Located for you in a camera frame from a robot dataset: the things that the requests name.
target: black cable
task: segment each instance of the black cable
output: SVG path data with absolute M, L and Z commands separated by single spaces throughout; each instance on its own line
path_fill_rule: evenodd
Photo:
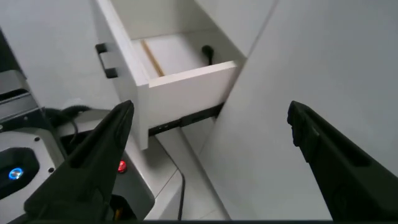
M 213 57 L 214 57 L 214 49 L 209 45 L 204 45 L 201 48 L 201 52 L 208 58 L 209 65 L 213 64 Z
M 45 116 L 50 120 L 51 125 L 57 128 L 67 122 L 71 123 L 74 128 L 73 137 L 70 140 L 68 146 L 70 147 L 76 140 L 79 129 L 77 127 L 74 118 L 77 117 L 81 112 L 91 110 L 88 106 L 76 105 L 65 108 L 64 110 L 58 110 L 53 108 L 44 108 Z

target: white drawer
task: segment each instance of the white drawer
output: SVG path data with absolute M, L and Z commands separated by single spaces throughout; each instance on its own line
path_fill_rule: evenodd
M 99 44 L 106 46 L 99 59 L 108 75 L 117 75 L 112 80 L 120 100 L 134 103 L 132 133 L 141 149 L 149 128 L 228 97 L 244 57 L 194 0 L 92 3 Z M 214 48 L 213 65 L 201 52 L 204 45 Z

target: floor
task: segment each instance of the floor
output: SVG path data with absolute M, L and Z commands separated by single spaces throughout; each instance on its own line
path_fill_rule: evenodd
M 183 220 L 229 220 L 181 129 L 156 135 L 185 177 Z

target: drawer handle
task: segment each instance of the drawer handle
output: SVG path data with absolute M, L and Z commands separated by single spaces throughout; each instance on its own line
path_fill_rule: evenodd
M 95 50 L 97 51 L 99 62 L 101 63 L 102 69 L 105 72 L 106 78 L 117 78 L 118 73 L 116 68 L 105 68 L 104 62 L 100 56 L 100 54 L 108 52 L 105 43 L 95 45 Z

